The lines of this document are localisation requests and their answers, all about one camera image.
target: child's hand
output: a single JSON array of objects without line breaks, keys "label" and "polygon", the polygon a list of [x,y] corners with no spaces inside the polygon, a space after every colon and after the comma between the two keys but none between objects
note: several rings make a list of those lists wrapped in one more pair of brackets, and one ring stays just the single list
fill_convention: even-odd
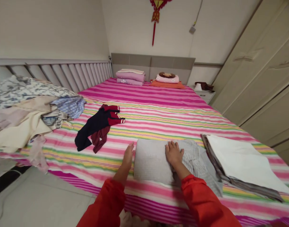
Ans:
[{"label": "child's hand", "polygon": [[166,145],[166,157],[167,161],[175,167],[176,164],[182,163],[182,157],[184,154],[184,149],[179,149],[178,143],[173,141],[168,142]]},{"label": "child's hand", "polygon": [[129,169],[132,166],[132,156],[135,153],[135,150],[133,150],[133,148],[134,148],[134,142],[130,143],[128,147],[126,148],[125,155],[122,161],[122,165],[125,165]]}]

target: white wall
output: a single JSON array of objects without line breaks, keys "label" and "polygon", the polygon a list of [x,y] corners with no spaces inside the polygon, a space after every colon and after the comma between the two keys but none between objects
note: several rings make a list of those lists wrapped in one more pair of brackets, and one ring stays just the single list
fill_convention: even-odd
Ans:
[{"label": "white wall", "polygon": [[[153,7],[149,0],[103,0],[110,53],[195,57],[224,63],[259,0],[172,0],[160,10],[152,46]],[[194,67],[188,84],[211,82],[219,68]]]},{"label": "white wall", "polygon": [[0,58],[108,55],[101,0],[0,0]]}]

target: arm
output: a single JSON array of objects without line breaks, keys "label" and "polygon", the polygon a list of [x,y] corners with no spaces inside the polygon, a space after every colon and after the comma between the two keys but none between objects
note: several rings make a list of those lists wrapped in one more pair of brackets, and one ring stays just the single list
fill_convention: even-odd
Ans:
[{"label": "arm", "polygon": [[104,182],[94,204],[87,208],[77,227],[118,227],[120,225],[119,214],[126,200],[124,189],[132,165],[133,147],[134,144],[130,143],[113,179],[107,179]]},{"label": "arm", "polygon": [[221,204],[203,179],[194,177],[182,163],[184,150],[173,141],[166,145],[166,157],[181,179],[184,200],[198,226],[241,226],[233,213]]}]

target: plaid shirt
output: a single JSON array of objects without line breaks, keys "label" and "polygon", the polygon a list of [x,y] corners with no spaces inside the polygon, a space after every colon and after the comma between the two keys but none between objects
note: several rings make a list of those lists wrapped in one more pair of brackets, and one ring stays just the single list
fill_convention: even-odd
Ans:
[{"label": "plaid shirt", "polygon": [[60,98],[53,101],[59,110],[67,113],[71,118],[78,118],[84,111],[86,101],[82,97]]}]

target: red jacket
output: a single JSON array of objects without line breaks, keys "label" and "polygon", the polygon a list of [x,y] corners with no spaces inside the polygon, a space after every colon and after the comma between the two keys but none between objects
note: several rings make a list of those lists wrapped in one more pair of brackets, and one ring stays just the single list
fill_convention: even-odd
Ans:
[{"label": "red jacket", "polygon": [[[233,213],[221,204],[203,179],[188,175],[181,186],[184,200],[198,226],[241,226]],[[105,181],[94,204],[90,205],[77,227],[119,227],[119,214],[126,199],[121,183]]]}]

